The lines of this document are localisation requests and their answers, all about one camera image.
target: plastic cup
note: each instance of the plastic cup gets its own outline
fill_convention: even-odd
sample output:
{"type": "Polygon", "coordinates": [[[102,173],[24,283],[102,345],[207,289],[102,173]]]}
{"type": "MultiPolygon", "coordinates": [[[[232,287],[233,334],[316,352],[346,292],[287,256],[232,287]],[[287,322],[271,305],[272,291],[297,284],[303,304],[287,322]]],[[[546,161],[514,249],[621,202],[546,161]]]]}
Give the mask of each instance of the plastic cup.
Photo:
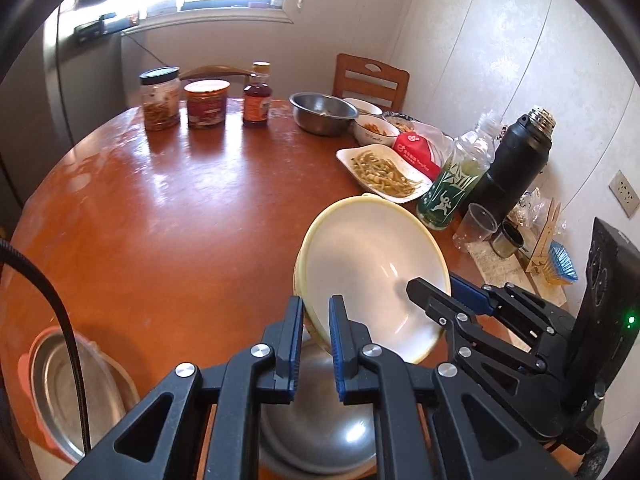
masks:
{"type": "Polygon", "coordinates": [[[453,235],[453,244],[463,253],[468,253],[468,245],[482,242],[498,229],[494,216],[480,204],[469,204],[465,217],[453,235]]]}

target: red tissue pack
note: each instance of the red tissue pack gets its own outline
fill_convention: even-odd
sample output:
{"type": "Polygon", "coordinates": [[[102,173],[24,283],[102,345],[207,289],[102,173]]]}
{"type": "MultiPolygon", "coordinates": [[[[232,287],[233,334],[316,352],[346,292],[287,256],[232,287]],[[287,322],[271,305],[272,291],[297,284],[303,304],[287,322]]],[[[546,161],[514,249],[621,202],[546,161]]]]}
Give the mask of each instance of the red tissue pack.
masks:
{"type": "Polygon", "coordinates": [[[440,167],[436,163],[436,155],[427,139],[414,132],[402,133],[396,137],[394,151],[416,170],[424,173],[432,181],[436,180],[440,167]]]}

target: wooden stand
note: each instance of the wooden stand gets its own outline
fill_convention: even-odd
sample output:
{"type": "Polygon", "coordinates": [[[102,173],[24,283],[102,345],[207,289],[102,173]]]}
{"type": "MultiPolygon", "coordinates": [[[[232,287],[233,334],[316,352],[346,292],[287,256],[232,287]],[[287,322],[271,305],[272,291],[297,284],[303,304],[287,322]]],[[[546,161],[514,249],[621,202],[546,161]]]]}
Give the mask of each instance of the wooden stand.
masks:
{"type": "Polygon", "coordinates": [[[556,202],[555,198],[551,199],[545,226],[543,227],[542,232],[540,233],[540,238],[533,249],[533,253],[531,254],[527,268],[525,269],[526,272],[533,272],[534,270],[536,272],[540,272],[542,267],[546,265],[546,262],[548,261],[549,244],[551,243],[551,238],[553,238],[556,230],[556,223],[560,216],[560,206],[561,203],[556,202]]]}

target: wall outlet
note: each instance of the wall outlet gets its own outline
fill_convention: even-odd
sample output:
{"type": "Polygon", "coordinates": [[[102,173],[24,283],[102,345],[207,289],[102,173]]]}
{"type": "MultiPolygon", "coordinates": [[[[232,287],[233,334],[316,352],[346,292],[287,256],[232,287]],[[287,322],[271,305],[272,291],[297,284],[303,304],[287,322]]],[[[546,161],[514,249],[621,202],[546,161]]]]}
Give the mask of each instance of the wall outlet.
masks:
{"type": "Polygon", "coordinates": [[[626,176],[622,174],[622,171],[618,170],[616,176],[611,182],[609,182],[609,189],[618,199],[622,209],[625,210],[626,216],[631,218],[631,215],[638,209],[640,205],[640,198],[638,194],[629,184],[626,176]]]}

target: red container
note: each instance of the red container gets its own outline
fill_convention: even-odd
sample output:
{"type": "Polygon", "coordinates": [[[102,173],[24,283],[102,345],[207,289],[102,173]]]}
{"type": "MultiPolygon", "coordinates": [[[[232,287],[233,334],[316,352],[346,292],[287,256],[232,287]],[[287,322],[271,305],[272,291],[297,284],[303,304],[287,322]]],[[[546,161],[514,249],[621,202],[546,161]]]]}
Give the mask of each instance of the red container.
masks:
{"type": "Polygon", "coordinates": [[[229,82],[208,79],[184,87],[190,128],[212,128],[225,122],[229,82]]]}

